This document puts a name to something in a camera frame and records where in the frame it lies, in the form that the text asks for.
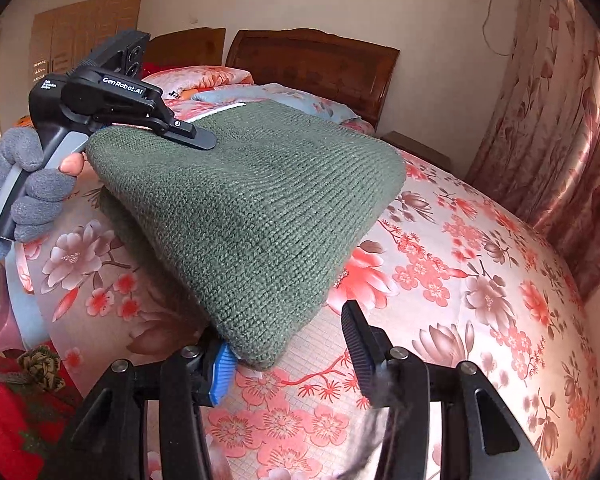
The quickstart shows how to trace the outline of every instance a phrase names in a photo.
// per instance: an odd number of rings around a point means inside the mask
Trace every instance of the gloved hand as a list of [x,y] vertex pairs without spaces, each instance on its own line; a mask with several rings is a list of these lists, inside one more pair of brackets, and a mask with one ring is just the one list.
[[[51,230],[62,211],[62,201],[72,192],[75,177],[84,167],[84,157],[73,153],[65,158],[59,170],[40,170],[42,146],[36,131],[11,128],[0,138],[0,188],[14,164],[35,172],[27,179],[27,194],[11,206],[11,217],[16,222],[15,238],[26,243]],[[10,248],[11,243],[0,238],[0,260]]]

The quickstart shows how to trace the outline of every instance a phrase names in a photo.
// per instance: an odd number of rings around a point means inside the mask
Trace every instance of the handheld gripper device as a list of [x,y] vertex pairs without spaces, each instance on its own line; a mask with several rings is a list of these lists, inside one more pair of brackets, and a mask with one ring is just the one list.
[[[89,136],[113,123],[151,129],[184,146],[210,150],[216,136],[179,121],[162,89],[137,79],[150,35],[127,30],[96,47],[67,74],[48,74],[29,93],[29,114],[40,136],[43,168],[58,168],[81,152]],[[0,238],[14,240],[11,206],[26,194],[29,173],[13,166],[0,189]]]

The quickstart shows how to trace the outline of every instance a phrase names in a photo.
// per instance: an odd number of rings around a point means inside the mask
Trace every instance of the curtain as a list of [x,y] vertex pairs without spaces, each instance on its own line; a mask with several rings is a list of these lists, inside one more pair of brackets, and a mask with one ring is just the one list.
[[520,0],[513,54],[466,181],[600,284],[600,32],[578,0]]

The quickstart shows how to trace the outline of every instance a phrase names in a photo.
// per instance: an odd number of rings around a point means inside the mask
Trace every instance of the wooden cabinet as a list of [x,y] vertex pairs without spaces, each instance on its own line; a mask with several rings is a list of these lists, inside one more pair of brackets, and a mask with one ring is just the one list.
[[108,37],[136,28],[139,10],[140,0],[87,0],[37,14],[29,46],[32,82],[67,72]]

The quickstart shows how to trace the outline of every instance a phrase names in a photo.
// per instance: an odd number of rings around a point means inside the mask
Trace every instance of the pillow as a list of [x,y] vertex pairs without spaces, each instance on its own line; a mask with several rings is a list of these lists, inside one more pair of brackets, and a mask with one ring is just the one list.
[[359,117],[348,106],[309,94],[309,92],[282,86],[278,83],[269,83],[267,85],[232,85],[230,88],[217,88],[209,92],[199,92],[192,98],[196,101],[215,104],[272,99],[306,114],[338,124]]
[[145,77],[143,81],[162,88],[164,98],[179,99],[185,90],[253,83],[253,78],[249,72],[239,68],[201,65],[163,70]]

